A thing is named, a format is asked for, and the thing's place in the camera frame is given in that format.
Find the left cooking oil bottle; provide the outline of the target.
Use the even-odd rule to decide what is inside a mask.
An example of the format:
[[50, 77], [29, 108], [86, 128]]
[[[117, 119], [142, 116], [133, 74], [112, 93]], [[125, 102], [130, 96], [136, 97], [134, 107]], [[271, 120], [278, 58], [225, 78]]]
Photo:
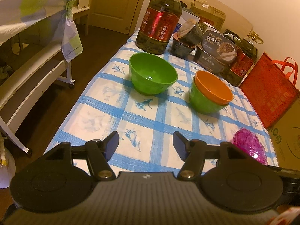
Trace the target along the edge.
[[136, 46], [163, 54], [182, 15], [179, 0], [150, 0], [136, 38]]

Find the green bowl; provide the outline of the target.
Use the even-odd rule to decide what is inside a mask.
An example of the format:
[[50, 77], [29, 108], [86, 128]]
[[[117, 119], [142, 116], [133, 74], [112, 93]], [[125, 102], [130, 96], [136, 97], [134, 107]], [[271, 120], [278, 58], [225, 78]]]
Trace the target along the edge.
[[129, 58], [129, 73], [136, 91], [157, 95], [176, 82], [176, 69], [166, 60], [149, 53], [135, 53]]
[[189, 101], [193, 109], [201, 114], [217, 113], [221, 109], [228, 106], [228, 104], [218, 105], [213, 101], [209, 100], [197, 88], [194, 81], [191, 83], [191, 88], [189, 90]]

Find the wooden door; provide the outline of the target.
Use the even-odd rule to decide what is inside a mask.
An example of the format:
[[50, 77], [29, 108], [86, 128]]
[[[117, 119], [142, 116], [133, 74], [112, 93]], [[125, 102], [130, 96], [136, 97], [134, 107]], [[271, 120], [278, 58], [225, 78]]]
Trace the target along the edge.
[[142, 3], [143, 0], [91, 0], [89, 24], [129, 35]]

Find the tilted dark food cup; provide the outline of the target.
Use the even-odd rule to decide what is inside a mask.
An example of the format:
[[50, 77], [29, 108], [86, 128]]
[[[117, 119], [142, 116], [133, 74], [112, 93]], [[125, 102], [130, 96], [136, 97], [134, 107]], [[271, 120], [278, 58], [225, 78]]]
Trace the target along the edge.
[[179, 28], [177, 37], [182, 43], [196, 46], [202, 42], [203, 31], [195, 19], [189, 19]]

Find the large pink glass plate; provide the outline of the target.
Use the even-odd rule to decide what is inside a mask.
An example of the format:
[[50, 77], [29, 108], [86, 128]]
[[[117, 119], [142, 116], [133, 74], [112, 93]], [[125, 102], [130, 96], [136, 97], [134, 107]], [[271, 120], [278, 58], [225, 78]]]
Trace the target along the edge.
[[267, 165], [267, 157], [264, 146], [260, 143], [255, 133], [246, 128], [241, 128], [233, 136], [233, 144], [243, 152], [257, 160], [263, 165]]

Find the red tote bag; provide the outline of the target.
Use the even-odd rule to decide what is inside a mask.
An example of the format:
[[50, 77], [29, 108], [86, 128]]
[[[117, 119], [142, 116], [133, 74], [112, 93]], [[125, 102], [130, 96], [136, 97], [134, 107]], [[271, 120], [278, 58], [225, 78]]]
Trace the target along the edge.
[[249, 100], [264, 128], [274, 125], [299, 97], [297, 62], [292, 57], [260, 57], [239, 88]]

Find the blue white checkered tablecloth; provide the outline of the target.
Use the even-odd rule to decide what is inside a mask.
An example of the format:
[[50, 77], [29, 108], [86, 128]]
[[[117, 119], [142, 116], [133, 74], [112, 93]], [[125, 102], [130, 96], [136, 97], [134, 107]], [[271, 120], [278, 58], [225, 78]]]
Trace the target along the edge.
[[119, 134], [119, 145], [109, 164], [115, 173], [173, 172], [183, 162], [177, 155], [172, 135], [200, 139], [210, 145], [231, 141], [241, 128], [253, 132], [264, 146], [267, 162], [277, 166], [273, 144], [243, 92], [232, 86], [233, 101], [216, 114], [203, 115], [189, 105], [189, 88], [200, 66], [165, 51], [162, 58], [177, 71], [177, 81], [162, 94], [145, 96], [132, 86], [130, 56], [140, 50], [132, 35], [87, 85], [59, 127], [48, 148], [61, 142], [81, 146], [92, 139]]

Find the large cardboard box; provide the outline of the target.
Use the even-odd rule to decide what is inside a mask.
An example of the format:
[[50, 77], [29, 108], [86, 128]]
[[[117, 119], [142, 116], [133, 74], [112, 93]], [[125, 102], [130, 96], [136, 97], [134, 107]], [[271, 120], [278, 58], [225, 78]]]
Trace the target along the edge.
[[299, 170], [300, 105], [296, 100], [269, 129], [279, 167]]

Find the white shelf rack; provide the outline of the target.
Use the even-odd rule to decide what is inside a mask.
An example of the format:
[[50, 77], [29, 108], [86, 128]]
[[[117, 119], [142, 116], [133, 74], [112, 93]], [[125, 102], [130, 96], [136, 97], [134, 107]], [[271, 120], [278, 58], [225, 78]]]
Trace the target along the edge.
[[1, 133], [25, 153], [15, 133], [29, 111], [54, 81], [74, 84], [61, 45], [43, 38], [39, 22], [1, 43]]

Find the instant rice box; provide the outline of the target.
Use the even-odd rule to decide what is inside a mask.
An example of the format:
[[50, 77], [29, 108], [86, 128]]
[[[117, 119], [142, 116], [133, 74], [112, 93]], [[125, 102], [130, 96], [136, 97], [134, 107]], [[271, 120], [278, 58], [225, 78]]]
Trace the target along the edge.
[[215, 31], [203, 34], [202, 48], [218, 61], [229, 65], [236, 59], [237, 48], [229, 39]]
[[214, 75], [219, 75], [226, 68], [224, 63], [205, 52], [199, 45], [196, 46], [193, 61]]

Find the checkered cloth on rack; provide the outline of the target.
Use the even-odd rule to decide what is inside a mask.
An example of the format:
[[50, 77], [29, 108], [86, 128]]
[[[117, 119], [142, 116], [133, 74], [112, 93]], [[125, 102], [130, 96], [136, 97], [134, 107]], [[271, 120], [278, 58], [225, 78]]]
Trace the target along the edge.
[[80, 36], [73, 20], [76, 0], [1, 0], [1, 43], [42, 22], [45, 43], [61, 45], [66, 61], [83, 52]]

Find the orange plastic bowl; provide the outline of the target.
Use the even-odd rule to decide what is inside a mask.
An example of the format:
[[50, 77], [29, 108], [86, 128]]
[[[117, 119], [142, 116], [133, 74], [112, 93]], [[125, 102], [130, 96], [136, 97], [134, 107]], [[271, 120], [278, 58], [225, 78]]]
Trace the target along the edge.
[[198, 90], [218, 105], [227, 105], [233, 100], [230, 88], [216, 75], [207, 71], [197, 71], [194, 83]]

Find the lower dark food cup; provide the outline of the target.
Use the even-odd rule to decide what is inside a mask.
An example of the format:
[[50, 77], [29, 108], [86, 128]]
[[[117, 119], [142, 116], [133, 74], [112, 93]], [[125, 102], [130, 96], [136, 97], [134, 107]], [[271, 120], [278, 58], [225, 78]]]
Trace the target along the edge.
[[170, 49], [172, 55], [181, 59], [185, 59], [195, 48], [195, 46], [189, 46], [181, 42], [177, 37], [177, 32], [173, 34], [172, 45]]

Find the white blue carton box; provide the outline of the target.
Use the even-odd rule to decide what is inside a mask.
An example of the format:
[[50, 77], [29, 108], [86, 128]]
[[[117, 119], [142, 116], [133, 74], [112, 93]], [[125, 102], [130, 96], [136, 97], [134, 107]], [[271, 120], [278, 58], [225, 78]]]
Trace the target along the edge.
[[179, 18], [179, 21], [174, 29], [174, 33], [179, 30], [179, 28], [188, 20], [194, 19], [196, 22], [200, 21], [200, 17], [198, 17], [195, 13], [191, 11], [191, 9], [183, 8], [182, 14]]

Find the cooking oil bottle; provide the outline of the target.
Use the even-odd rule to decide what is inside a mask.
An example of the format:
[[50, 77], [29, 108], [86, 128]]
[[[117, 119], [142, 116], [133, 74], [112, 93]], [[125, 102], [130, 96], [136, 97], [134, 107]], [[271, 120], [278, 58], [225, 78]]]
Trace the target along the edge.
[[150, 0], [136, 38], [136, 46], [163, 54], [182, 15], [179, 0]]
[[220, 75], [228, 83], [237, 87], [257, 60], [258, 50], [256, 44], [263, 44], [264, 41], [254, 31], [241, 39], [236, 33], [227, 29], [223, 36], [235, 44], [237, 56], [229, 66], [223, 69]]

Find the upper instant rice box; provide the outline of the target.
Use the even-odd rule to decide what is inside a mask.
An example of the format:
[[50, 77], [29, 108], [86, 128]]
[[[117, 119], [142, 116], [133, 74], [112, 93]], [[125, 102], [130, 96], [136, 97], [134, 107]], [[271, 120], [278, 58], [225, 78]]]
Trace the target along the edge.
[[229, 39], [215, 31], [203, 34], [202, 48], [218, 61], [229, 65], [236, 59], [237, 48]]

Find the brown carton behind bottles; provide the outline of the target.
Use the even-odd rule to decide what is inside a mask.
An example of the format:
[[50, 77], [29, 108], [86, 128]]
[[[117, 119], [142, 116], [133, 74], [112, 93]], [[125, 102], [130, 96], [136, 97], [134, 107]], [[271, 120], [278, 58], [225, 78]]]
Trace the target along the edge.
[[209, 5], [206, 1], [192, 1], [191, 10], [202, 22], [210, 24], [218, 31], [221, 30], [226, 19], [223, 11]]

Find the lower instant rice box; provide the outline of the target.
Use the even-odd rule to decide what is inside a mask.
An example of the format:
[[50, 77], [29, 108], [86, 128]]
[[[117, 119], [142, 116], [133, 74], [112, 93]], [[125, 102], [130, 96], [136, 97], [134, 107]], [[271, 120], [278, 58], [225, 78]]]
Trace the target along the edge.
[[196, 46], [193, 61], [214, 75], [219, 75], [226, 68], [224, 63], [205, 52], [199, 45]]

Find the right cooking oil bottle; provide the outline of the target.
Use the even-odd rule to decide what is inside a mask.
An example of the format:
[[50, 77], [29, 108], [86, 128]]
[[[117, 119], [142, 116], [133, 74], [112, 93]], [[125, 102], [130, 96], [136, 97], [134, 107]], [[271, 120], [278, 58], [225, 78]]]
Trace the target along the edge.
[[257, 60], [258, 50], [256, 44], [263, 44], [264, 41], [254, 31], [241, 39], [236, 33], [227, 29], [223, 36], [235, 44], [237, 56], [229, 66], [223, 69], [220, 75], [228, 83], [237, 87]]

